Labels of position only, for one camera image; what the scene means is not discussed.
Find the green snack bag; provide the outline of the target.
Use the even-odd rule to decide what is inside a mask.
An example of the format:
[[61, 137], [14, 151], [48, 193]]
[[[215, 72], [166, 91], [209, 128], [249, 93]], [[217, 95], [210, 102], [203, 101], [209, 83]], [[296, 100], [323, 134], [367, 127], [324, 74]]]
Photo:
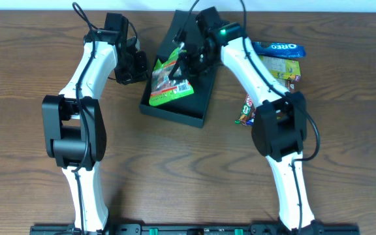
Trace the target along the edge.
[[168, 79], [168, 74], [178, 58], [179, 50], [179, 48], [174, 49], [164, 62], [157, 60], [151, 76], [150, 106], [159, 106], [194, 93], [194, 89], [187, 79]]

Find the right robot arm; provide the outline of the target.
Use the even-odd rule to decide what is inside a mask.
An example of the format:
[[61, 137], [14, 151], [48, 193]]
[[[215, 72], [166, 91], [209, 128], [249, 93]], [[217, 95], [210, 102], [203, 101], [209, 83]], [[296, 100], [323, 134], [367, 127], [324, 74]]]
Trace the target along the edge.
[[175, 68], [195, 78], [222, 63], [241, 83], [255, 105], [251, 136], [274, 175], [279, 198], [279, 219], [290, 234], [312, 234], [315, 216], [309, 206], [302, 163], [307, 125], [315, 122], [306, 111], [300, 92], [291, 93], [280, 84], [256, 54], [244, 25], [222, 20], [213, 7], [195, 17], [200, 45], [185, 41], [181, 28], [174, 42], [180, 52]]

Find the black cardboard box with lid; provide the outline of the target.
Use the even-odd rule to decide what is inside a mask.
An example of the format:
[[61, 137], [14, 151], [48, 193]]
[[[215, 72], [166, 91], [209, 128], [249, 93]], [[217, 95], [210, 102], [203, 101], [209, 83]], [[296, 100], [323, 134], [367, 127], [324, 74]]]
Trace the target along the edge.
[[145, 115], [201, 128], [204, 126], [217, 70], [211, 69], [201, 76], [187, 78], [177, 69], [175, 79], [168, 78], [179, 52], [172, 40], [185, 22], [186, 41], [195, 46], [202, 42], [196, 16], [175, 11], [170, 28], [157, 52], [153, 72], [139, 108]]

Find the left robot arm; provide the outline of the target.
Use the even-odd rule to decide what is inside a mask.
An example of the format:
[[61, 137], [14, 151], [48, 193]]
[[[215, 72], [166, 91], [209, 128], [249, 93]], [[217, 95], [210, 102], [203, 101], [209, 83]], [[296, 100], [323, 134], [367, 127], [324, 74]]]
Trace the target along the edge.
[[109, 12], [102, 28], [88, 27], [72, 78], [42, 101], [46, 152], [67, 178], [74, 203], [66, 234], [112, 233], [99, 172], [107, 141], [100, 98], [111, 74], [122, 85], [148, 78], [146, 53], [137, 36], [128, 36], [134, 26], [126, 17]]

